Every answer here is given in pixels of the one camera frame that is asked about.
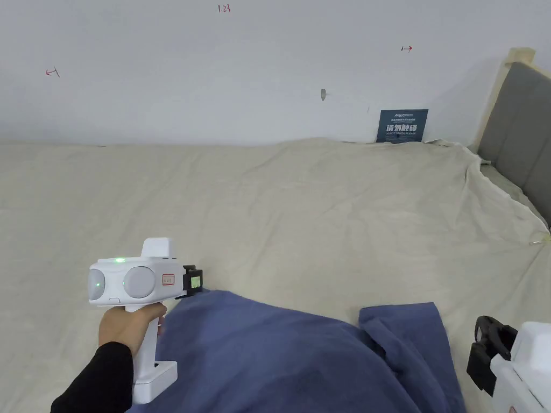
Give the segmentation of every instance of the white wall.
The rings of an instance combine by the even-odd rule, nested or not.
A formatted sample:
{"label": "white wall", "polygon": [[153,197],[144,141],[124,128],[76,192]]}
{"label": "white wall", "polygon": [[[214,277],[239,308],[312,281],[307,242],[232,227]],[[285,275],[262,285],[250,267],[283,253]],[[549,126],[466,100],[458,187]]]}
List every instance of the white wall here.
{"label": "white wall", "polygon": [[549,0],[225,1],[0,0],[0,140],[370,142],[428,108],[468,144],[510,47],[551,69]]}

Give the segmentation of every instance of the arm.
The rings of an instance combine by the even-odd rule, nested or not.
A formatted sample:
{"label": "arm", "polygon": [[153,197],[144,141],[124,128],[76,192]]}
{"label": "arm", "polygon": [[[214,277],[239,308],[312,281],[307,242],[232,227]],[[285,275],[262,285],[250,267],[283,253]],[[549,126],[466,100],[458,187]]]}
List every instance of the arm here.
{"label": "arm", "polygon": [[51,413],[124,412],[132,406],[134,368],[130,349],[111,341],[52,403]]}
{"label": "arm", "polygon": [[166,307],[150,304],[129,313],[107,310],[99,328],[99,345],[90,363],[52,403],[51,413],[122,413],[132,406],[132,357],[142,345],[149,323],[162,320]]}

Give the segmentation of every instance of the beige bed sheet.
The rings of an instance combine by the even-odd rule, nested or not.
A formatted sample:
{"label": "beige bed sheet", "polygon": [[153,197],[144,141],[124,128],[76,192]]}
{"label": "beige bed sheet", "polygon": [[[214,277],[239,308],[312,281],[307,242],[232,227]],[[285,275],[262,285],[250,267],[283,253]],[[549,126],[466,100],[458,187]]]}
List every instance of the beige bed sheet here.
{"label": "beige bed sheet", "polygon": [[48,411],[96,346],[88,266],[151,236],[210,289],[350,323],[434,301],[471,411],[476,317],[551,321],[547,228],[460,146],[4,144],[0,234],[3,412]]}

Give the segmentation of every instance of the gray headboard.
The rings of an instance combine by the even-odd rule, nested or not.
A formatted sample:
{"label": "gray headboard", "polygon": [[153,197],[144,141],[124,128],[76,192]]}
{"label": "gray headboard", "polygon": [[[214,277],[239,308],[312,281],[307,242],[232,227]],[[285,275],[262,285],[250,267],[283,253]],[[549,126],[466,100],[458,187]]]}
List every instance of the gray headboard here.
{"label": "gray headboard", "polygon": [[551,79],[513,63],[478,149],[551,223]]}

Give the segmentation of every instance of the wrinkled fabric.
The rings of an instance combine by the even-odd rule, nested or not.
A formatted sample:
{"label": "wrinkled fabric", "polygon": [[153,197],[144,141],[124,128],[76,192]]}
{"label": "wrinkled fabric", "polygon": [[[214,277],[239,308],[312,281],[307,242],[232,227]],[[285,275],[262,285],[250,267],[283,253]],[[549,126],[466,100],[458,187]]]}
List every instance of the wrinkled fabric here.
{"label": "wrinkled fabric", "polygon": [[131,412],[465,412],[434,304],[364,308],[359,324],[226,291],[185,298],[157,347],[178,380]]}
{"label": "wrinkled fabric", "polygon": [[434,302],[469,411],[474,323],[551,322],[551,244],[460,146],[0,144],[0,400],[44,411],[90,361],[88,268],[175,240],[207,288],[357,324]]}

